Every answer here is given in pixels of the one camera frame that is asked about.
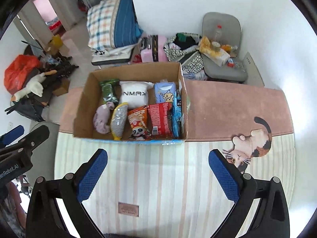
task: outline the blue gripper pad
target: blue gripper pad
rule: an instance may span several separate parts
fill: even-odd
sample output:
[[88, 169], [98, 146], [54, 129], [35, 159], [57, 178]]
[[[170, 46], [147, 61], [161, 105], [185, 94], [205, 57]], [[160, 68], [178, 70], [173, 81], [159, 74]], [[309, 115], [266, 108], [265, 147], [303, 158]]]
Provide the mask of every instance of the blue gripper pad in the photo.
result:
[[90, 197], [108, 163], [108, 155], [104, 149], [98, 149], [96, 153], [99, 153], [99, 155], [91, 164], [91, 167], [79, 181], [77, 186], [77, 199], [79, 203], [82, 203], [82, 201], [85, 201]]
[[24, 134], [24, 128], [22, 125], [19, 125], [7, 132], [1, 137], [1, 142], [3, 145], [7, 146], [15, 141], [17, 138], [21, 137]]
[[227, 199], [236, 203], [239, 200], [239, 187], [237, 182], [231, 176], [224, 163], [218, 158], [215, 151], [210, 151], [208, 160], [209, 166], [227, 196]]

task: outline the striped tablecloth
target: striped tablecloth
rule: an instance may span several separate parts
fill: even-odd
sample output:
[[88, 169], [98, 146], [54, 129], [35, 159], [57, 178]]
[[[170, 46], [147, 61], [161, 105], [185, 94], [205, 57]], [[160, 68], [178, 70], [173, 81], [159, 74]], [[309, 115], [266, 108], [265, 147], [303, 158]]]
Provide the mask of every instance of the striped tablecloth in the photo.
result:
[[[83, 205], [103, 233], [210, 237], [233, 205], [208, 165], [209, 152], [230, 149], [231, 141], [168, 146], [111, 144], [60, 132], [55, 179], [74, 173], [98, 148], [107, 151], [108, 165]], [[246, 172], [256, 179], [278, 176], [289, 205], [295, 178], [294, 135], [273, 137], [270, 152], [253, 158]], [[118, 202], [138, 205], [139, 217], [118, 214]], [[253, 203], [239, 236], [247, 231], [257, 203]], [[65, 219], [70, 232], [79, 237], [67, 216]]]

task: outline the purple cloth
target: purple cloth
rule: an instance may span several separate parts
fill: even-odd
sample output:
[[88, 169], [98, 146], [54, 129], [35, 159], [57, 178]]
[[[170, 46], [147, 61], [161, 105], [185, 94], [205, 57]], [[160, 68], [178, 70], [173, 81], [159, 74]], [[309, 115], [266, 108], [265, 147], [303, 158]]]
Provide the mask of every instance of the purple cloth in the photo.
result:
[[113, 102], [107, 102], [105, 105], [101, 105], [97, 108], [95, 113], [93, 123], [97, 132], [101, 134], [107, 134], [110, 132], [110, 126], [107, 125], [108, 120], [110, 118], [110, 110], [115, 108], [115, 104]]

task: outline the chair seat cushion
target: chair seat cushion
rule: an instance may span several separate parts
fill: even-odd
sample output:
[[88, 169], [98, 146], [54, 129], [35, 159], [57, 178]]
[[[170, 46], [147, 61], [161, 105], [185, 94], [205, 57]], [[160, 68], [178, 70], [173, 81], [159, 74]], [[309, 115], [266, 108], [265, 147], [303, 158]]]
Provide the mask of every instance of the chair seat cushion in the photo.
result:
[[219, 67], [207, 56], [203, 54], [201, 56], [205, 73], [210, 78], [234, 81], [239, 83], [246, 81], [246, 79], [248, 78], [248, 74], [246, 71], [242, 71], [236, 68], [230, 68], [227, 66]]

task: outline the red plastic bag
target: red plastic bag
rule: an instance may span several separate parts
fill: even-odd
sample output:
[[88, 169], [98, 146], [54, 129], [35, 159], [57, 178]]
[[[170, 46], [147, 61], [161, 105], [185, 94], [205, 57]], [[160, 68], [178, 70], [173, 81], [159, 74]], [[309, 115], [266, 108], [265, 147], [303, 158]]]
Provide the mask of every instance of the red plastic bag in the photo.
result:
[[41, 62], [34, 55], [18, 55], [4, 72], [4, 86], [11, 95], [22, 89], [23, 83], [33, 68]]

